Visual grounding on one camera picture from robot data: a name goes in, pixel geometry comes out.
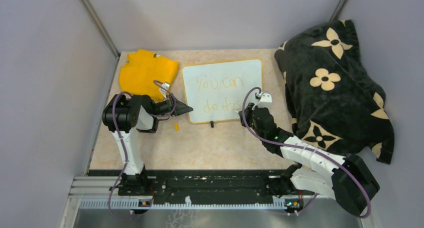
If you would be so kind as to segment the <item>yellow marker cap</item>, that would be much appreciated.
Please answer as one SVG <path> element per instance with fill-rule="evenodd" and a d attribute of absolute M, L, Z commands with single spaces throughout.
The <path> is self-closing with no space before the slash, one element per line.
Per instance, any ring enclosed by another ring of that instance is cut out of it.
<path fill-rule="evenodd" d="M 175 124 L 174 124 L 174 127 L 175 127 L 175 130 L 176 130 L 177 132 L 179 132 L 180 128 L 179 128 L 179 125 L 178 125 L 177 123 L 175 123 Z"/>

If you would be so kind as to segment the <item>yellow framed whiteboard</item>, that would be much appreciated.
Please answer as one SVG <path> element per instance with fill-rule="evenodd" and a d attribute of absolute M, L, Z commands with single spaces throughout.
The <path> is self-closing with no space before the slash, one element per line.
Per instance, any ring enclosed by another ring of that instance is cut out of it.
<path fill-rule="evenodd" d="M 255 101 L 249 91 L 263 86 L 260 59 L 198 64 L 182 68 L 185 99 L 192 124 L 238 120 L 243 103 Z"/>

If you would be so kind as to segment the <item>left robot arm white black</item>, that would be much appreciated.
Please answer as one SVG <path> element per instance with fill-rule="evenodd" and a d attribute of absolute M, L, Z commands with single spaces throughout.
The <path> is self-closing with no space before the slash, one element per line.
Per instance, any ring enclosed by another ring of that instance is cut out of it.
<path fill-rule="evenodd" d="M 102 122 L 117 142 L 123 168 L 113 185 L 119 195 L 146 195 L 151 190 L 145 164 L 137 144 L 137 133 L 156 133 L 160 118 L 193 111 L 173 96 L 156 103 L 149 95 L 112 97 L 102 112 Z"/>

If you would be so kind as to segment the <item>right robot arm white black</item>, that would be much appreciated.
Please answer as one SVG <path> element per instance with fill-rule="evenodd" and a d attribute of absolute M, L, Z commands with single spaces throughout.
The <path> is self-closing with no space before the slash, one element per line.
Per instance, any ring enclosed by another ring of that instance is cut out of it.
<path fill-rule="evenodd" d="M 312 191 L 335 200 L 352 215 L 370 216 L 371 200 L 380 185 L 361 157 L 336 155 L 309 145 L 277 127 L 268 108 L 254 103 L 243 104 L 239 116 L 242 126 L 259 139 L 268 152 L 297 163 L 291 174 L 281 181 L 284 192 Z"/>

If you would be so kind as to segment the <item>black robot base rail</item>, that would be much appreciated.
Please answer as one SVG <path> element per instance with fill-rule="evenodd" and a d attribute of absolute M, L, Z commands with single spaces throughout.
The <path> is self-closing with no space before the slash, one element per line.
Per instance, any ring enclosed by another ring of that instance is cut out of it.
<path fill-rule="evenodd" d="M 109 210 L 129 208 L 135 214 L 149 209 L 276 209 L 301 211 L 306 191 L 289 176 L 296 166 L 275 170 L 144 170 L 123 174 L 110 191 Z"/>

